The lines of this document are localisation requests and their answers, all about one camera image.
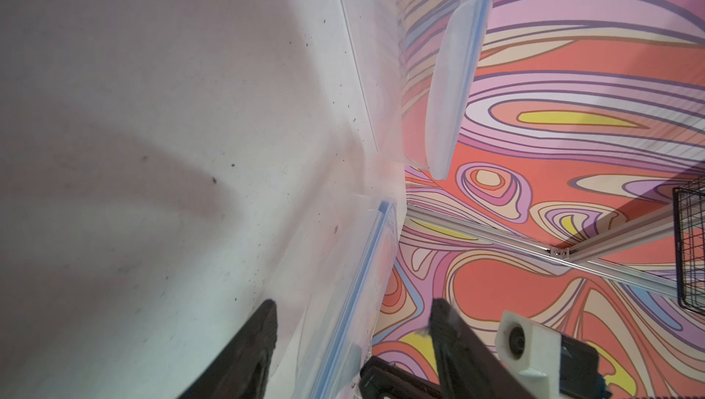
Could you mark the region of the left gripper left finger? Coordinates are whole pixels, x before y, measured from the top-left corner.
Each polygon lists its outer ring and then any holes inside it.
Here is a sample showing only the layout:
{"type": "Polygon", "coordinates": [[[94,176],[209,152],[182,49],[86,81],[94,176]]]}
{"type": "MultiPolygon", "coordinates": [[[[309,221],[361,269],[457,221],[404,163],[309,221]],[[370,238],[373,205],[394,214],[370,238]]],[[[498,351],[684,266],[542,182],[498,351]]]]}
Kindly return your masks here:
{"type": "Polygon", "coordinates": [[[268,299],[253,312],[233,339],[209,364],[182,398],[263,398],[277,341],[277,310],[268,299]]]}

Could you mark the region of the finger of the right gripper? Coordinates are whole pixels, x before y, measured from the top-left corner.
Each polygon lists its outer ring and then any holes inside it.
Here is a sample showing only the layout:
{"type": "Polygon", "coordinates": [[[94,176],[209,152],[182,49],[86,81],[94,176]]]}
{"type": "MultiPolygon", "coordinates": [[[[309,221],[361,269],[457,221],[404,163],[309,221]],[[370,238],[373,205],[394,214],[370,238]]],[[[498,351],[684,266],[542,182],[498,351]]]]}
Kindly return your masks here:
{"type": "Polygon", "coordinates": [[[377,356],[360,371],[359,391],[363,399],[442,399],[438,384],[423,380],[377,356]]]}

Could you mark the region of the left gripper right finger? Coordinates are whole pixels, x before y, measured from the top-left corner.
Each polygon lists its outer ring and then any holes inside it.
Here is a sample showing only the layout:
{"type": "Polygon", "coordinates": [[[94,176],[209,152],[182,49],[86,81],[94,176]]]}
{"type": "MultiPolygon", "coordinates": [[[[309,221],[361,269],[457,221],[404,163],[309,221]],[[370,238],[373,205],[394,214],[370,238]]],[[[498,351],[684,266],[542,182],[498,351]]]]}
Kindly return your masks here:
{"type": "Polygon", "coordinates": [[[431,304],[429,333],[444,398],[532,397],[442,298],[431,304]]]}

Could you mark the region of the small clear box blue lid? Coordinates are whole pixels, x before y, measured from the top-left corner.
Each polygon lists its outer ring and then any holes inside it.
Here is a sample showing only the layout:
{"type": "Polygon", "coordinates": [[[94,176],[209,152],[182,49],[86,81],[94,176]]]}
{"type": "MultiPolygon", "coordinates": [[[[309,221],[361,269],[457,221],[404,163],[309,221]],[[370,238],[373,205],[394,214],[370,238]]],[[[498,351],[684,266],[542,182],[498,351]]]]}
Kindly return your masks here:
{"type": "Polygon", "coordinates": [[[359,397],[399,237],[391,196],[315,203],[264,290],[278,318],[266,397],[359,397]]]}

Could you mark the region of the large clear box blue lid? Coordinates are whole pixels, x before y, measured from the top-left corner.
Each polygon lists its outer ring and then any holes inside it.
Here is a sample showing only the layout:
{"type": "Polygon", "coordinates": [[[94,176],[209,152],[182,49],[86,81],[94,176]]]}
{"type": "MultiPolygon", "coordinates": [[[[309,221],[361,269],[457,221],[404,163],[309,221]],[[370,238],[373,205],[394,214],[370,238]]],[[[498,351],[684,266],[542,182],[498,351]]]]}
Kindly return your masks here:
{"type": "Polygon", "coordinates": [[[379,151],[448,177],[493,0],[341,0],[379,151]]]}

